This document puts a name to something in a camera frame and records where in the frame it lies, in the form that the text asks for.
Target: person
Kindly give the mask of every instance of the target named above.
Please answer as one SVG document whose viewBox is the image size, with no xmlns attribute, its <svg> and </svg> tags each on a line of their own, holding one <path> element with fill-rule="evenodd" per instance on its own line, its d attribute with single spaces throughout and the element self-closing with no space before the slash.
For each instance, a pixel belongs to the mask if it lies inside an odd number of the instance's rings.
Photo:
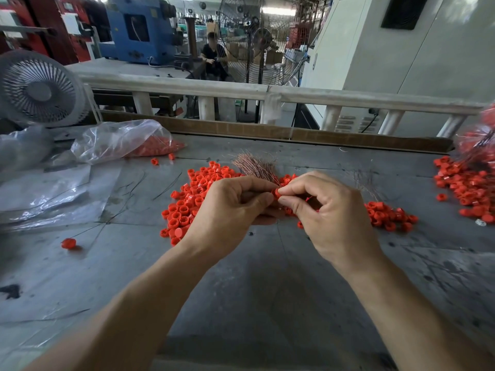
<svg viewBox="0 0 495 371">
<path fill-rule="evenodd" d="M 25 371 L 145 370 L 203 275 L 242 241 L 251 224 L 274 224 L 275 184 L 251 176 L 214 182 L 189 231 L 88 323 Z M 278 190 L 319 254 L 349 283 L 402 371 L 493 370 L 478 348 L 380 249 L 361 193 L 319 172 Z M 316 212 L 297 197 L 322 204 Z"/>
<path fill-rule="evenodd" d="M 207 38 L 208 44 L 205 44 L 201 51 L 201 57 L 207 63 L 205 70 L 207 74 L 225 81 L 228 76 L 225 49 L 218 44 L 213 31 L 208 33 Z"/>
</svg>

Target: right hand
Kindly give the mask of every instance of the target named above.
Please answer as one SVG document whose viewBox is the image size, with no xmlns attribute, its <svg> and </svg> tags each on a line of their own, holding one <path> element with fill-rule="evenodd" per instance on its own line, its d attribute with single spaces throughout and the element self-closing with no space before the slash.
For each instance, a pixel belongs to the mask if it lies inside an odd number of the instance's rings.
<svg viewBox="0 0 495 371">
<path fill-rule="evenodd" d="M 279 203 L 290 207 L 322 257 L 346 278 L 385 258 L 359 190 L 320 172 L 309 172 L 278 189 Z M 299 194 L 316 196 L 316 212 Z"/>
</svg>

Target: white pipe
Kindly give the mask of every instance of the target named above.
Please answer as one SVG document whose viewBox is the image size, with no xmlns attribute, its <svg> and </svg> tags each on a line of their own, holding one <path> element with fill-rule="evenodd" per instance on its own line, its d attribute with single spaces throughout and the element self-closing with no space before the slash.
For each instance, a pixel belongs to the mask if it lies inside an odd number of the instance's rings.
<svg viewBox="0 0 495 371">
<path fill-rule="evenodd" d="M 76 68 L 69 67 L 77 73 Z M 477 115 L 487 104 L 429 96 L 399 95 L 358 91 L 340 91 L 307 87 L 268 86 L 251 83 L 217 82 L 151 77 L 129 74 L 78 73 L 92 88 L 143 91 L 166 94 L 265 100 L 267 94 L 280 94 L 281 102 L 322 104 L 356 108 L 395 109 L 400 111 Z"/>
<path fill-rule="evenodd" d="M 378 130 L 378 134 L 391 136 L 397 129 L 397 126 L 399 126 L 400 119 L 403 115 L 404 111 L 389 111 L 387 117 L 383 120 L 382 127 Z"/>
<path fill-rule="evenodd" d="M 134 91 L 132 97 L 138 114 L 148 116 L 154 115 L 152 101 L 150 100 L 150 94 L 148 92 Z"/>
<path fill-rule="evenodd" d="M 215 98 L 199 96 L 197 103 L 200 109 L 200 120 L 215 121 Z"/>
<path fill-rule="evenodd" d="M 466 121 L 467 116 L 450 115 L 449 119 L 444 123 L 442 129 L 436 135 L 438 138 L 452 138 L 462 123 Z"/>
<path fill-rule="evenodd" d="M 327 105 L 325 108 L 325 116 L 323 117 L 323 123 L 321 124 L 320 130 L 334 131 L 335 126 L 337 126 L 337 121 L 339 120 L 342 107 L 335 107 L 332 105 Z"/>
</svg>

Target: bundle of copper wire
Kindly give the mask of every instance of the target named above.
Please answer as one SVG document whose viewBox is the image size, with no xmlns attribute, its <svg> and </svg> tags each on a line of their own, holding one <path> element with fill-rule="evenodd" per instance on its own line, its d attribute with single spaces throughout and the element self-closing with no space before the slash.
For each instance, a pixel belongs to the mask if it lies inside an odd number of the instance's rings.
<svg viewBox="0 0 495 371">
<path fill-rule="evenodd" d="M 245 175 L 254 175 L 257 178 L 276 183 L 280 186 L 280 181 L 275 173 L 275 159 L 265 161 L 257 158 L 250 152 L 246 152 L 237 155 L 232 163 Z"/>
</svg>

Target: gray metal table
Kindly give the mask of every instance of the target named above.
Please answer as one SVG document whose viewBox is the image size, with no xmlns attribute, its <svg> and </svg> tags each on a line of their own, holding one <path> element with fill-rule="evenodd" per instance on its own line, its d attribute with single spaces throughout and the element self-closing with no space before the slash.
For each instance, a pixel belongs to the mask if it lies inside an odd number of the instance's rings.
<svg viewBox="0 0 495 371">
<path fill-rule="evenodd" d="M 374 187 L 387 203 L 420 218 L 409 234 L 377 230 L 382 249 L 461 329 L 479 343 L 492 344 L 495 228 L 477 226 L 457 214 L 456 204 L 435 200 L 436 155 L 177 138 L 187 148 L 175 161 L 161 158 L 159 167 L 149 158 L 124 163 L 101 224 L 0 234 L 0 286 L 22 286 L 20 299 L 0 301 L 1 370 L 19 368 L 39 355 L 169 249 L 169 240 L 159 236 L 160 212 L 170 192 L 186 182 L 188 168 L 209 160 L 229 164 L 245 150 L 276 156 L 284 174 L 320 169 L 353 184 L 349 172 L 372 171 Z M 153 369 L 210 369 L 211 364 L 223 369 L 385 369 L 386 349 L 367 314 L 295 223 L 285 218 L 274 226 L 253 226 L 253 235 L 204 276 Z M 84 230 L 76 237 L 81 252 L 60 248 L 61 240 Z"/>
</svg>

